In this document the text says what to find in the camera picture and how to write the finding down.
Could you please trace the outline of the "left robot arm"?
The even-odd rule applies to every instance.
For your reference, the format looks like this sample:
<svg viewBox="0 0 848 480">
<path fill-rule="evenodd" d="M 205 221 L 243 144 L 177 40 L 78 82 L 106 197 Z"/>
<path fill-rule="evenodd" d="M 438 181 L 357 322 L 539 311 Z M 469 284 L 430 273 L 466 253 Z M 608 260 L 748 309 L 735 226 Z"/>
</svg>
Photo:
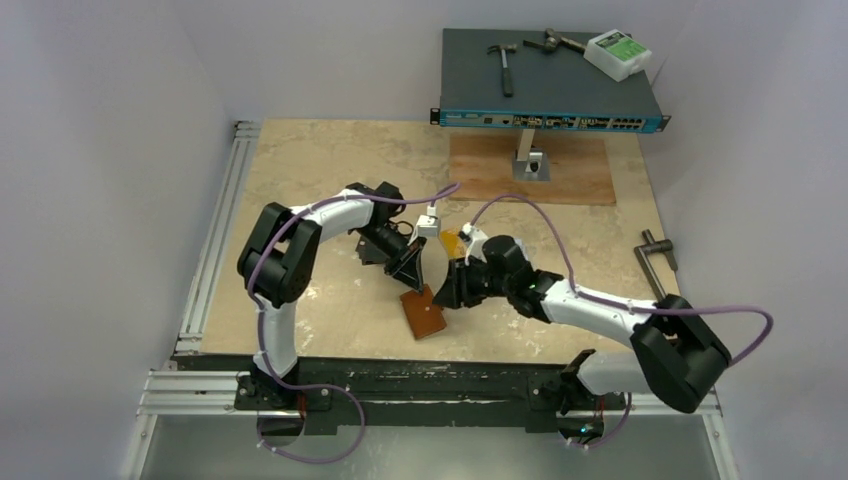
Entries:
<svg viewBox="0 0 848 480">
<path fill-rule="evenodd" d="M 297 302 L 313 276 L 321 244 L 356 232 L 381 255 L 386 276 L 416 293 L 424 289 L 421 254 L 426 240 L 404 234 L 395 217 L 408 205 L 388 182 L 372 189 L 353 183 L 336 195 L 312 204 L 285 207 L 267 204 L 237 261 L 237 272 L 257 310 L 258 350 L 253 356 L 264 378 L 259 395 L 272 408 L 284 409 L 297 399 L 295 347 Z"/>
</svg>

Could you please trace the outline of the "brown leather card holder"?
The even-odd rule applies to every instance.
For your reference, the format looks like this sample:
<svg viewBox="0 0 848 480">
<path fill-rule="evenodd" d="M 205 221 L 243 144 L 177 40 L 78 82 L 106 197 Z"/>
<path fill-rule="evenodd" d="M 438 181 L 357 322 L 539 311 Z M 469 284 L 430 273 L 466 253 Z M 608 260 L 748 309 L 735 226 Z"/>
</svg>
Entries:
<svg viewBox="0 0 848 480">
<path fill-rule="evenodd" d="M 441 332 L 447 327 L 443 310 L 433 303 L 434 295 L 428 284 L 421 292 L 407 291 L 399 296 L 404 316 L 415 340 Z"/>
</svg>

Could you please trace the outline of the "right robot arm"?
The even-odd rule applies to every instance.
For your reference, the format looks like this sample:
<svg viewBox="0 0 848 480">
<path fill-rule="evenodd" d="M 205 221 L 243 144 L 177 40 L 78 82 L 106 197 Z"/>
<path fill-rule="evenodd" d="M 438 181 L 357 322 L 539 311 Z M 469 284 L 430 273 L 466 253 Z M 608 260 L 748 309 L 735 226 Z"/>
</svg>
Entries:
<svg viewBox="0 0 848 480">
<path fill-rule="evenodd" d="M 508 235 L 477 242 L 465 257 L 451 260 L 433 301 L 461 309 L 498 297 L 524 317 L 626 346 L 624 352 L 592 353 L 564 376 L 561 392 L 576 407 L 619 392 L 652 394 L 692 413 L 731 365 L 727 347 L 683 298 L 667 296 L 671 310 L 664 312 L 652 301 L 573 286 L 560 274 L 533 267 L 520 242 Z"/>
</svg>

